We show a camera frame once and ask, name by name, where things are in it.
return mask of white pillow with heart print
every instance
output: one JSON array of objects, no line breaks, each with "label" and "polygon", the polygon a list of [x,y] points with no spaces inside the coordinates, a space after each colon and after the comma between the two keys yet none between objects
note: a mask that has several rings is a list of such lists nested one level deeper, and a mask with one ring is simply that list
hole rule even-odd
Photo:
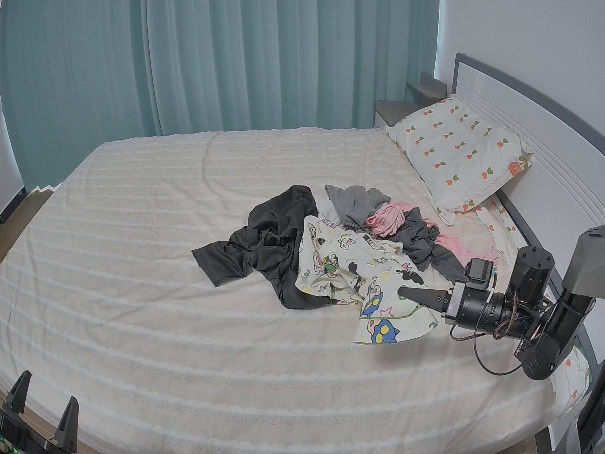
[{"label": "white pillow with heart print", "polygon": [[451,96],[403,118],[387,134],[403,150],[445,223],[495,193],[532,163],[517,134]]}]

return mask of headboard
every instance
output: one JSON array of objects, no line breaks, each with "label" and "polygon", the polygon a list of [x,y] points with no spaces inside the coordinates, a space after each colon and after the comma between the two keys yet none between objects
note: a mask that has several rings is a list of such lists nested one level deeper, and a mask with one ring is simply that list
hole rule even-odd
[{"label": "headboard", "polygon": [[[533,148],[533,165],[498,196],[527,242],[553,254],[556,296],[578,236],[605,223],[605,136],[544,93],[465,54],[456,55],[452,94]],[[597,300],[578,334],[593,372],[605,358],[601,318],[605,300]]]}]

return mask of bed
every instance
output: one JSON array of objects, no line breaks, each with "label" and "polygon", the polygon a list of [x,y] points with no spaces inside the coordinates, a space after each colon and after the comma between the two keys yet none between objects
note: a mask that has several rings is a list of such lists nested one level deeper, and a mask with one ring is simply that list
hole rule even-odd
[{"label": "bed", "polygon": [[[28,405],[55,425],[77,397],[80,441],[106,454],[488,453],[563,413],[549,380],[488,375],[444,324],[368,347],[351,341],[355,306],[284,309],[256,272],[213,287],[192,249],[225,240],[293,184],[323,195],[326,183],[375,186],[438,220],[383,130],[202,132],[97,148],[0,264],[0,387],[31,370]],[[494,246],[474,212],[448,232],[473,251]],[[499,274],[503,290],[506,261]],[[448,286],[432,269],[423,277]],[[493,369],[517,364],[516,341],[477,344]]]}]

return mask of wall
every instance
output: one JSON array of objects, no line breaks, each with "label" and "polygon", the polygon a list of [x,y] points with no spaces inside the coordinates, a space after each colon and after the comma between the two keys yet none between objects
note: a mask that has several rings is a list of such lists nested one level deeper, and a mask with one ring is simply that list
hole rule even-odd
[{"label": "wall", "polygon": [[551,96],[605,134],[605,0],[441,0],[435,76],[463,52]]},{"label": "wall", "polygon": [[23,181],[17,163],[14,161],[13,149],[10,146],[0,103],[0,212],[22,188]]}]

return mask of teal curtain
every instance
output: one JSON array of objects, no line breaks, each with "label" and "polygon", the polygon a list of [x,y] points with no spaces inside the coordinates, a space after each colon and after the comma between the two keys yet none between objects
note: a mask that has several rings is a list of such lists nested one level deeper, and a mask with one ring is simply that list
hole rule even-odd
[{"label": "teal curtain", "polygon": [[96,146],[371,127],[433,73],[439,0],[3,0],[0,95],[28,189]]}]

